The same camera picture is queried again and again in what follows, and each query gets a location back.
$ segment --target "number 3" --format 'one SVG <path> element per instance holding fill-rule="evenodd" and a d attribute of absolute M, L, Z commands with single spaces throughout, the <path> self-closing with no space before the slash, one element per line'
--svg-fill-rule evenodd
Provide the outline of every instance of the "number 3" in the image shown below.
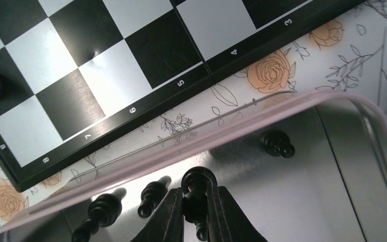
<path fill-rule="evenodd" d="M 286 25 L 286 26 L 288 26 L 289 24 L 292 24 L 293 23 L 293 21 L 291 21 L 291 19 L 287 19 L 285 22 L 284 22 L 284 24 Z"/>

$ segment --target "chessboard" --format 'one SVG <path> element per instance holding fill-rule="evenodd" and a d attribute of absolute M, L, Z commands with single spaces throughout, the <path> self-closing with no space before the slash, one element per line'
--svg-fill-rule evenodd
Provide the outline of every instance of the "chessboard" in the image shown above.
<path fill-rule="evenodd" d="M 361 2 L 0 0 L 0 166 L 28 189 Z"/>

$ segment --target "metal tray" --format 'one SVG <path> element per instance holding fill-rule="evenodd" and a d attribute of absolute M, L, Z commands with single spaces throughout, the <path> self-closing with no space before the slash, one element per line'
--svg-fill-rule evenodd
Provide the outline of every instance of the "metal tray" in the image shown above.
<path fill-rule="evenodd" d="M 261 136 L 275 129 L 290 137 L 292 158 L 263 150 Z M 387 241 L 387 120 L 369 100 L 278 93 L 187 132 L 80 175 L 1 227 L 0 241 L 69 241 L 90 201 L 117 188 L 127 191 L 122 214 L 90 241 L 130 241 L 147 221 L 137 215 L 145 185 L 169 176 L 179 187 L 198 165 L 269 241 Z M 198 241 L 187 222 L 184 236 Z"/>

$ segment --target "black square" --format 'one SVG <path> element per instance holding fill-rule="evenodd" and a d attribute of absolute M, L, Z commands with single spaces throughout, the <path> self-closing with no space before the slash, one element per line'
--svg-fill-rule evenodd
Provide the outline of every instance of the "black square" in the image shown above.
<path fill-rule="evenodd" d="M 102 0 L 74 0 L 49 18 L 78 66 L 123 40 Z"/>
<path fill-rule="evenodd" d="M 247 8 L 248 14 L 253 20 L 256 28 L 271 22 L 277 17 L 296 8 L 307 0 L 289 0 L 289 1 L 258 1 L 242 0 Z"/>
<path fill-rule="evenodd" d="M 201 61 L 175 10 L 125 40 L 152 88 Z"/>
<path fill-rule="evenodd" d="M 180 4 L 182 4 L 184 1 L 186 1 L 186 0 L 171 0 L 171 2 L 173 3 L 174 6 L 180 5 Z"/>
<path fill-rule="evenodd" d="M 63 140 L 105 117 L 78 69 L 40 91 L 36 97 Z"/>
<path fill-rule="evenodd" d="M 0 49 L 0 74 L 2 78 L 2 97 L 0 98 L 0 116 L 19 105 L 33 92 L 20 73 L 7 49 Z"/>
<path fill-rule="evenodd" d="M 0 0 L 0 38 L 8 44 L 46 18 L 38 0 Z"/>

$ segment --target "table surface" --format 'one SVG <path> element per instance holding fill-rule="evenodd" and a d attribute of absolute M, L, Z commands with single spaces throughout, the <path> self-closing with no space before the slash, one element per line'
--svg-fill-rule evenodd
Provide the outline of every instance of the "table surface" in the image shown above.
<path fill-rule="evenodd" d="M 0 226 L 115 158 L 270 93 L 314 89 L 366 96 L 387 114 L 387 0 L 366 1 L 23 193 L 0 169 Z"/>

